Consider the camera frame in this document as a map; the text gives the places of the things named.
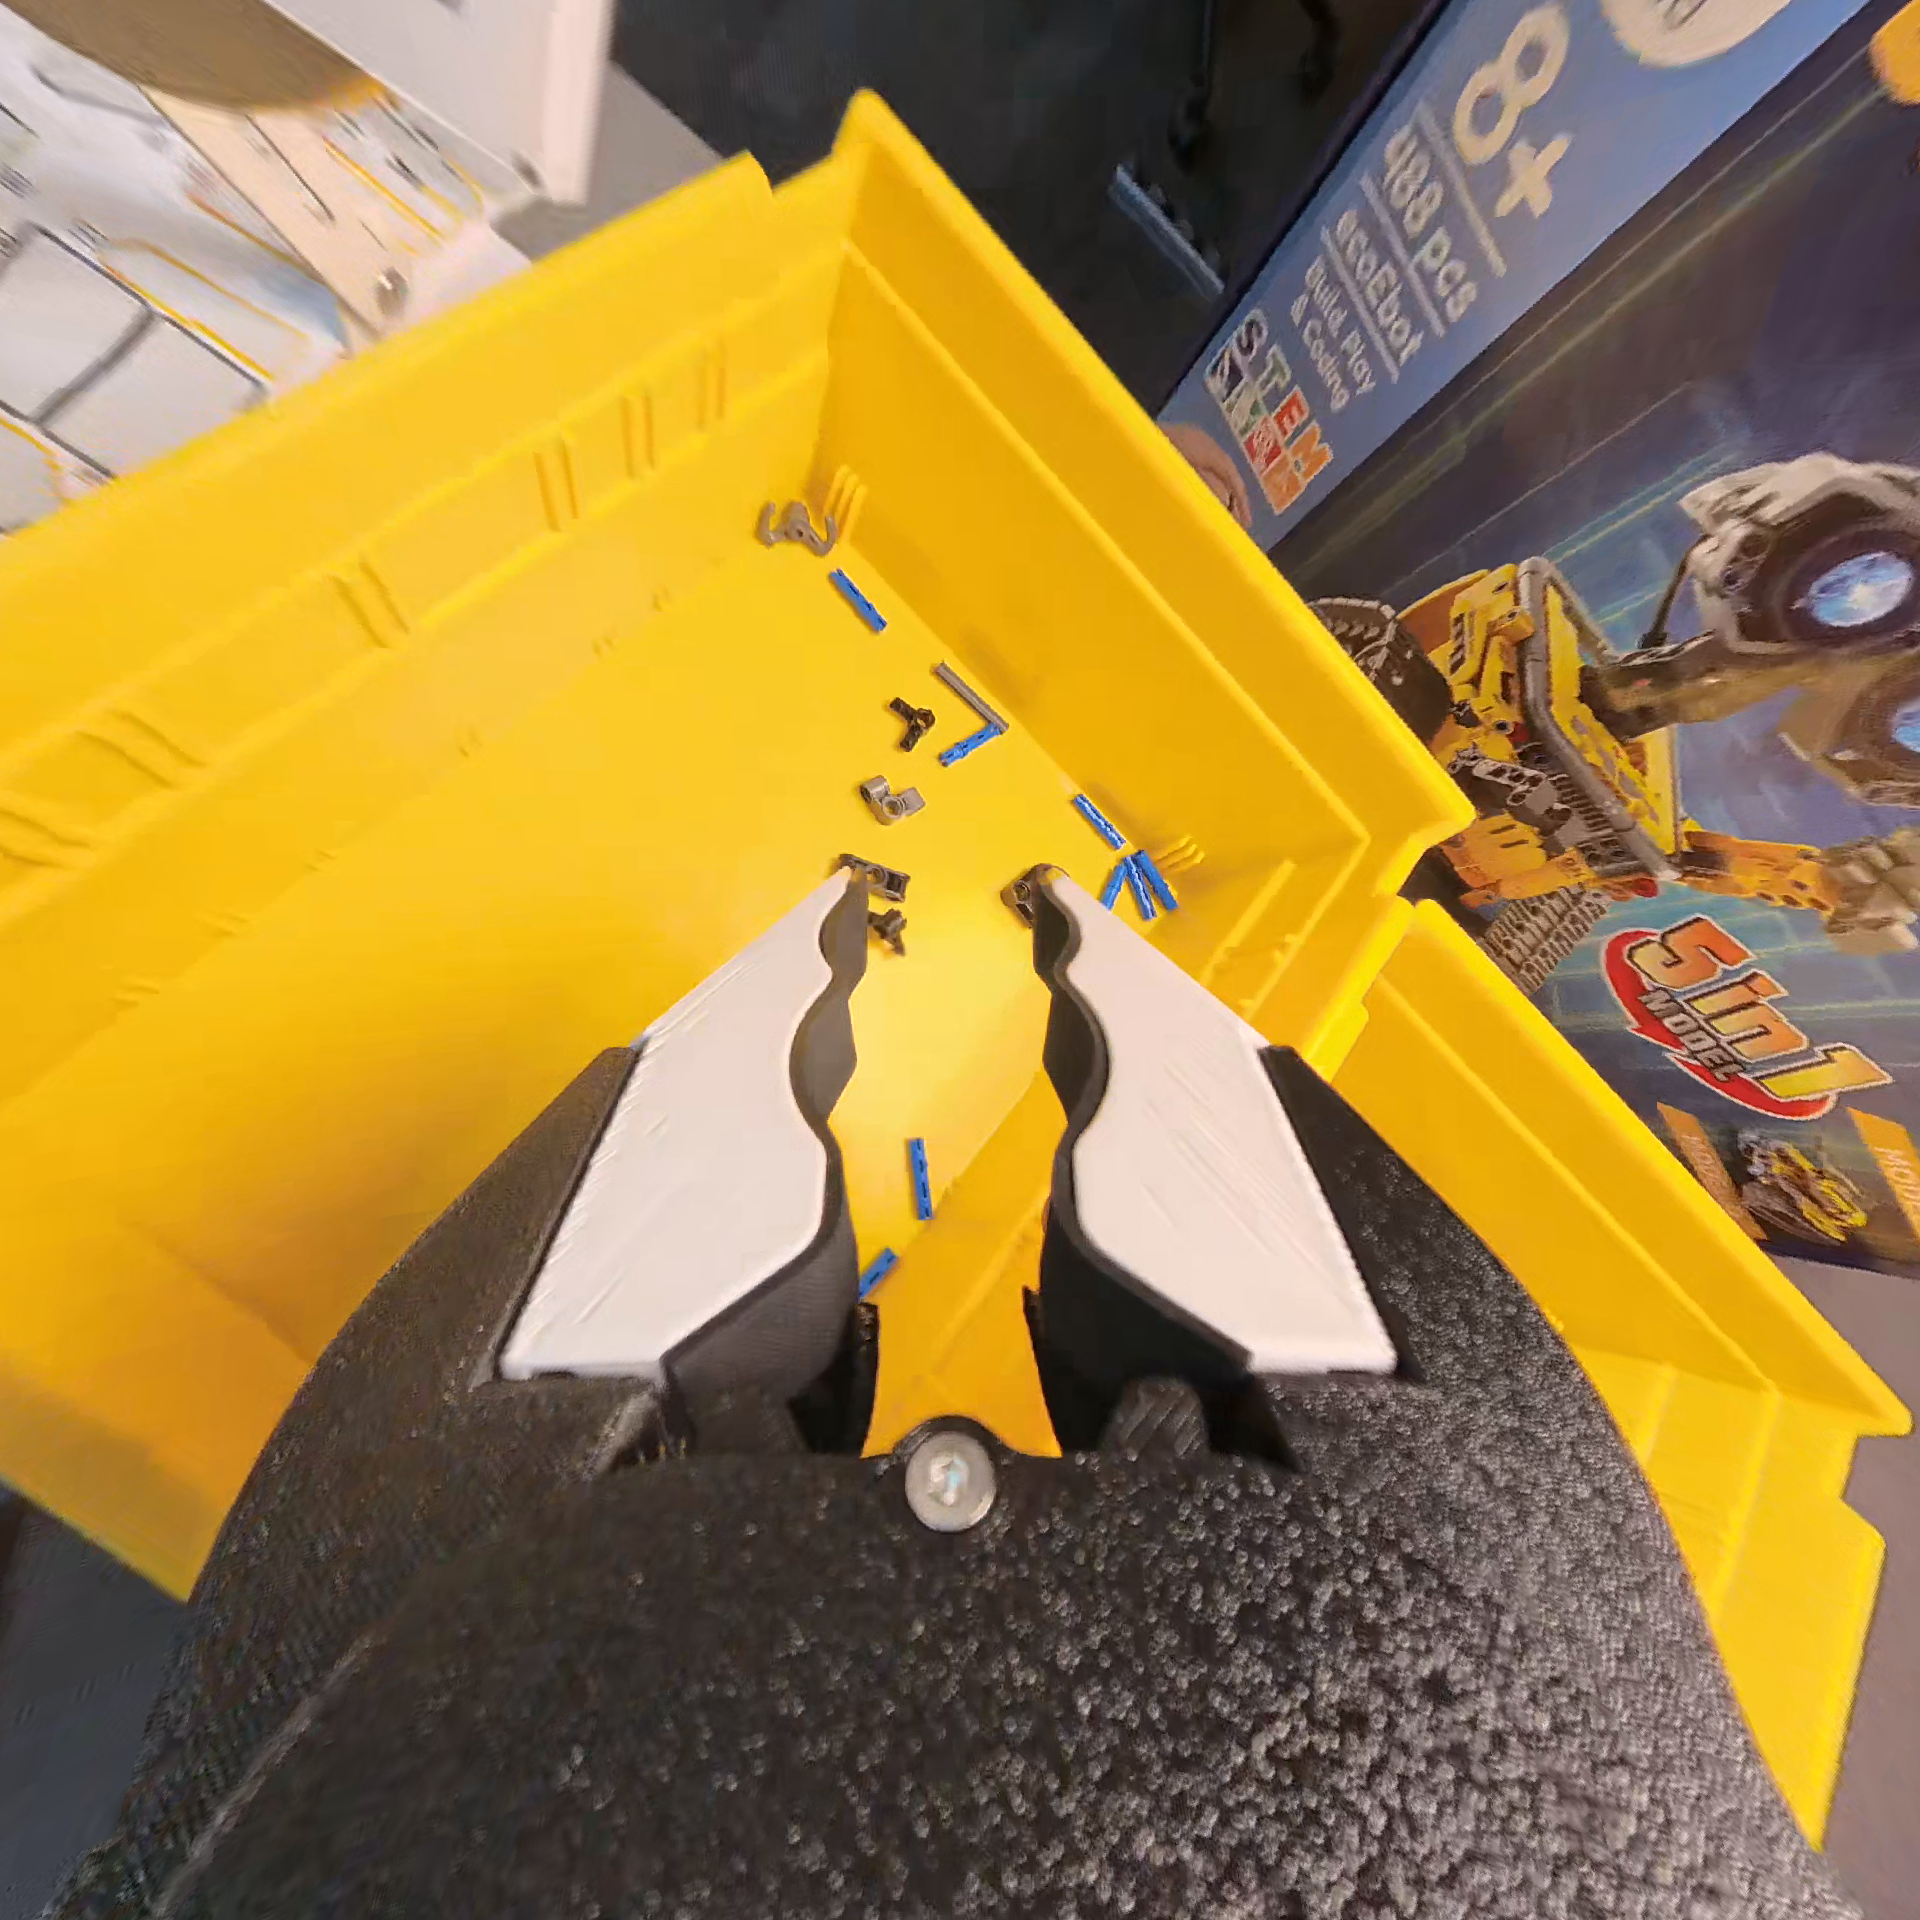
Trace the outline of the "printed paper sheets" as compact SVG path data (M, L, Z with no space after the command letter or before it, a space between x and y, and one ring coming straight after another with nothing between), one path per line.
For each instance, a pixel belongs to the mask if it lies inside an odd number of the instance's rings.
M326 103L137 84L0 32L0 526L309 384L524 268L538 189L347 79Z

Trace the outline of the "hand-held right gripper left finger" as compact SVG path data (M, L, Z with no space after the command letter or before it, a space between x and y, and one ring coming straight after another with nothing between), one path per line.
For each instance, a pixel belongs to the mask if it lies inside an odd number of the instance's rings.
M862 971L868 877L839 872L637 1040L499 1341L510 1385L808 1388L833 1369L854 1317L833 1103Z

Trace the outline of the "yellow parts tray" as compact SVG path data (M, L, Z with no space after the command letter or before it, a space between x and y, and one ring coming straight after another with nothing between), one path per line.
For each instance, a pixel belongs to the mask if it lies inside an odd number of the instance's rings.
M833 558L757 546L833 475ZM938 662L1010 718L955 766ZM1053 1448L1003 883L1095 892L1095 801L1176 877L1150 941L1326 1067L1468 821L880 94L795 184L725 158L4 537L0 728L0 1460L164 1592L372 1282L833 857L912 877L833 1119L854 1247L895 1247L868 1448ZM868 777L928 804L884 829Z
M1828 1846L1887 1585L1850 1473L1915 1412L1440 908L1385 908L1365 963L1333 1087L1592 1377Z

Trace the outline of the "small grey bracket piece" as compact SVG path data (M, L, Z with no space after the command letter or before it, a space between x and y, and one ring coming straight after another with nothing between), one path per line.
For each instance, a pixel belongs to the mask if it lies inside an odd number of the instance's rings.
M757 546L833 558L854 537L862 500L868 486L854 475L833 475L823 500L764 500Z

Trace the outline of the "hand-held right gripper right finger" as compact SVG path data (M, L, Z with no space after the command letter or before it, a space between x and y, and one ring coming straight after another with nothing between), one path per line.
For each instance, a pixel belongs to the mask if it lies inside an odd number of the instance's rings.
M1084 1385L1393 1377L1400 1341L1278 1087L1278 1054L1065 872L1031 877L1065 1109L1044 1341Z

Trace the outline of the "blue toy set box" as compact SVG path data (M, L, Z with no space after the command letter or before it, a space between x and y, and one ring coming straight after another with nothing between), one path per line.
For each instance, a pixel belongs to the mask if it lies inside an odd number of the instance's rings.
M1915 7L1440 7L1160 405L1462 787L1409 900L1915 1279Z

